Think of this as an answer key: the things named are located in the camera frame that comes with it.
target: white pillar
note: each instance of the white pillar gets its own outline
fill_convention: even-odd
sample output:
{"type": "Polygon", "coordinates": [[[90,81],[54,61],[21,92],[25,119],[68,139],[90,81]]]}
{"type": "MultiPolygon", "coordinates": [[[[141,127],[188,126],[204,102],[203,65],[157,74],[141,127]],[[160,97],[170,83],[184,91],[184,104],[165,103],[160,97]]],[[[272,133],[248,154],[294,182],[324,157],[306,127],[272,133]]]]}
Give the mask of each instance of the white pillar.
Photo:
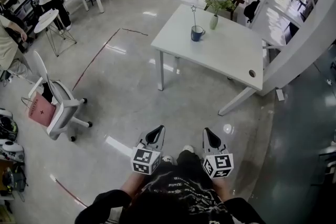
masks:
{"type": "Polygon", "coordinates": [[[336,0],[319,0],[295,36],[264,71],[260,95],[282,88],[315,62],[336,39],[336,0]]]}

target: green glass vase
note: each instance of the green glass vase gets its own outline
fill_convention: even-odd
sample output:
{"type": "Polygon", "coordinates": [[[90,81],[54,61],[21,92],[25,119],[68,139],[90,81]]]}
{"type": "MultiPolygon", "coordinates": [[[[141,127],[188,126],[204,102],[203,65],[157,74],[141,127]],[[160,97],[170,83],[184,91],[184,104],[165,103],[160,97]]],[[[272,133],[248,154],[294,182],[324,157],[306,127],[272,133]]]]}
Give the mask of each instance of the green glass vase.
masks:
{"type": "Polygon", "coordinates": [[[218,15],[214,15],[212,16],[211,20],[210,20],[210,29],[214,30],[217,26],[218,23],[218,15]]]}

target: backpack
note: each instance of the backpack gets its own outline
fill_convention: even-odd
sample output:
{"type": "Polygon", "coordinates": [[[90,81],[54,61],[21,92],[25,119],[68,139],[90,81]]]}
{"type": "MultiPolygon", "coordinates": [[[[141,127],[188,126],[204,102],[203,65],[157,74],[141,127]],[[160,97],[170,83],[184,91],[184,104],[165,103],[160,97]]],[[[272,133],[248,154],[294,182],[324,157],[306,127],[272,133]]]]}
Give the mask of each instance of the backpack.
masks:
{"type": "Polygon", "coordinates": [[[254,13],[260,3],[260,0],[253,1],[251,4],[245,7],[244,15],[248,18],[247,22],[251,23],[254,18],[254,13]]]}

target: blue mug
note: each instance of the blue mug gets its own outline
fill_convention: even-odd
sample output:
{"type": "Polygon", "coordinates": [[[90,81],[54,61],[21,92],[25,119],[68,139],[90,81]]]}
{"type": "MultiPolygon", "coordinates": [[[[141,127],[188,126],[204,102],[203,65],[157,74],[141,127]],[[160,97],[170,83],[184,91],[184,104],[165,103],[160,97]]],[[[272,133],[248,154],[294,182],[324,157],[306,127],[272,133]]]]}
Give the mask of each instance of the blue mug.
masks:
{"type": "Polygon", "coordinates": [[[200,38],[205,34],[205,30],[201,27],[201,26],[198,26],[198,25],[194,25],[192,28],[191,28],[191,39],[193,41],[199,41],[200,38]]]}

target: shoe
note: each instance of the shoe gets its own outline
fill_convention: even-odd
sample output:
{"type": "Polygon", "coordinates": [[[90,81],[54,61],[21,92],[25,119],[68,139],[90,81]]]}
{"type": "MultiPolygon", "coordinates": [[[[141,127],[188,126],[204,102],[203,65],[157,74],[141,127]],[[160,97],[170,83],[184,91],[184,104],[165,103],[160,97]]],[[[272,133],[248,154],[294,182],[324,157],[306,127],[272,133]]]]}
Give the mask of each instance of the shoe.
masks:
{"type": "Polygon", "coordinates": [[[194,153],[194,148],[190,145],[185,145],[182,151],[190,151],[191,153],[194,153]]]}
{"type": "Polygon", "coordinates": [[[71,27],[72,27],[72,23],[70,23],[70,24],[66,27],[67,31],[69,31],[69,30],[71,29],[71,27]]]}
{"type": "Polygon", "coordinates": [[[174,162],[174,159],[173,159],[173,157],[172,156],[164,156],[163,158],[162,158],[162,160],[164,161],[164,162],[169,162],[169,163],[171,163],[171,164],[174,164],[173,162],[174,162]]]}

